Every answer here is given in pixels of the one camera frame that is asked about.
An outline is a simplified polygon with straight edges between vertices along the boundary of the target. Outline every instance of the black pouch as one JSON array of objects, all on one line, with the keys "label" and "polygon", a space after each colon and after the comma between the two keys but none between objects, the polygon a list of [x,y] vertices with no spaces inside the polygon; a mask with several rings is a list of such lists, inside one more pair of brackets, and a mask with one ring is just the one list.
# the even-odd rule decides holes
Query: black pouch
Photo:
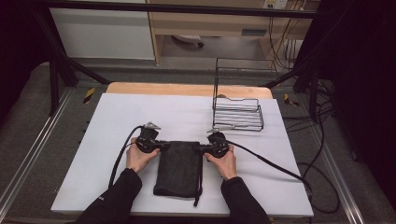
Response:
[{"label": "black pouch", "polygon": [[199,142],[173,141],[161,152],[154,194],[195,198],[198,204],[202,194],[203,157]]}]

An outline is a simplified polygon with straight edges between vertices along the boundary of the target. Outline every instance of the gray carpet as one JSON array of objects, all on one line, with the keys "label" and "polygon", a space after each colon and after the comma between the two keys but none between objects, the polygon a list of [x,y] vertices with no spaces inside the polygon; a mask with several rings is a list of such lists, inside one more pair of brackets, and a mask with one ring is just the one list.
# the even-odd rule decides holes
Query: gray carpet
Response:
[{"label": "gray carpet", "polygon": [[[97,69],[104,77],[117,81],[136,82],[173,82],[212,84],[213,73],[191,71],[176,71],[161,69]],[[244,83],[238,80],[237,84],[252,85],[251,81]],[[59,123],[53,130],[47,144],[44,146],[31,173],[27,177],[20,193],[7,213],[7,218],[29,217],[45,219],[74,219],[73,216],[55,214],[50,207],[56,196],[55,190],[62,184],[67,169],[78,149],[78,141],[88,127],[97,102],[106,86],[96,89],[91,101],[84,105],[83,98],[88,87],[78,87],[74,90],[68,105],[61,116]],[[289,92],[292,101],[298,98]],[[301,106],[286,105],[283,102],[283,93],[274,93],[278,100],[282,116],[303,116]],[[12,176],[22,162],[30,145],[44,125],[50,111],[50,91],[48,68],[37,68],[31,77],[20,101],[13,107],[7,122],[0,132],[0,191],[3,192]],[[294,122],[285,121],[289,127]],[[329,117],[325,122],[326,143],[341,168],[343,176],[353,194],[357,206],[361,210],[366,223],[396,223],[396,215],[388,200],[376,184],[364,163],[351,159],[350,149],[341,131],[337,118]],[[318,150],[312,129],[303,129],[289,133],[290,143],[297,161],[311,161]],[[316,166],[323,172],[326,168],[319,158]],[[307,176],[314,189],[313,203],[323,209],[332,209],[335,205],[334,194],[328,184],[315,171]],[[348,223],[343,207],[332,215],[326,215],[314,210],[314,223]],[[277,218],[276,223],[304,223],[304,219]]]}]

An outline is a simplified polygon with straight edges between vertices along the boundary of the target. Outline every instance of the table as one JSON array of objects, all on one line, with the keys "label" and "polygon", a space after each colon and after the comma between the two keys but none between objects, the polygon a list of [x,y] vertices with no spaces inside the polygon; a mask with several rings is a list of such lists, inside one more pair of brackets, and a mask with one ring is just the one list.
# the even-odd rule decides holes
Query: table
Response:
[{"label": "table", "polygon": [[[226,131],[224,133],[227,139],[299,174],[279,108],[276,100],[271,99],[271,92],[265,88],[219,87],[219,93],[229,97],[235,97],[237,90],[241,91],[242,97],[262,96],[259,100],[264,129],[259,133]],[[80,213],[106,190],[112,166],[122,144],[137,125],[153,121],[161,126],[157,139],[207,143],[208,133],[205,131],[211,128],[212,93],[213,86],[206,85],[111,84],[107,93],[102,95],[51,210],[64,214]],[[275,170],[242,149],[236,148],[234,154],[237,158],[237,173],[245,180],[269,216],[313,216],[301,182]],[[117,176],[123,170],[124,163],[125,157],[120,162]],[[219,188],[222,179],[213,164],[204,162],[204,192],[198,206],[193,207],[193,199],[153,195],[158,163],[159,157],[150,161],[139,174],[144,187],[134,200],[132,214],[195,217],[229,215]]]}]

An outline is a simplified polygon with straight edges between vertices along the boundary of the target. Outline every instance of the black sleeve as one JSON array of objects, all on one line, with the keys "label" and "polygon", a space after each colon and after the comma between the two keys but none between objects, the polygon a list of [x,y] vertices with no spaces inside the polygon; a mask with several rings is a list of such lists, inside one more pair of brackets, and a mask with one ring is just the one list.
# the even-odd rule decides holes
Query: black sleeve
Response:
[{"label": "black sleeve", "polygon": [[125,223],[142,181],[132,169],[125,169],[116,183],[98,197],[75,223]]},{"label": "black sleeve", "polygon": [[264,209],[251,195],[241,177],[224,181],[221,184],[221,193],[230,209],[233,224],[271,223]]}]

